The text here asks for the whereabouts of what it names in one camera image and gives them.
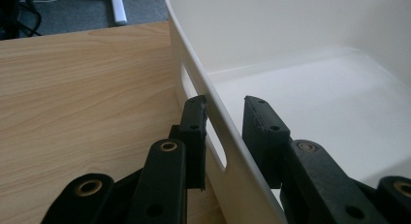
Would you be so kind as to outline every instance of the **white plastic bin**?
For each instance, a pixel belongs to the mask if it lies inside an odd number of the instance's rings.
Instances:
[[[285,221],[240,137],[246,95],[348,176],[411,177],[411,0],[166,1],[178,94],[207,97],[207,173],[229,223]]]

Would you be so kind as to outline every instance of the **plastic container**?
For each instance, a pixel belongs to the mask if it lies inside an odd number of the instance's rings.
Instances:
[[[240,137],[246,95],[348,176],[411,177],[411,0],[166,1],[177,94],[207,97],[207,173],[229,223],[285,221]]]

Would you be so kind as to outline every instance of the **gray carpet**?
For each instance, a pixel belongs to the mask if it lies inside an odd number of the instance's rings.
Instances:
[[[165,0],[123,0],[128,25],[163,21],[168,18]],[[111,0],[60,0],[35,3],[42,15],[37,32],[42,35],[114,27]],[[19,21],[32,27],[35,16],[24,10]]]

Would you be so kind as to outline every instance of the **wooden table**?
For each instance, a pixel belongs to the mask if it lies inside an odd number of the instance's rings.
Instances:
[[[0,223],[40,223],[74,178],[141,168],[181,109],[167,22],[0,42]],[[212,188],[188,223],[225,223]]]

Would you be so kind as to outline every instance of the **wood grain surface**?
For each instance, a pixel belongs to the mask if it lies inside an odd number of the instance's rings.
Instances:
[[[0,42],[0,223],[40,223],[78,176],[141,168],[180,116],[167,22]],[[188,223],[225,223],[207,185]]]

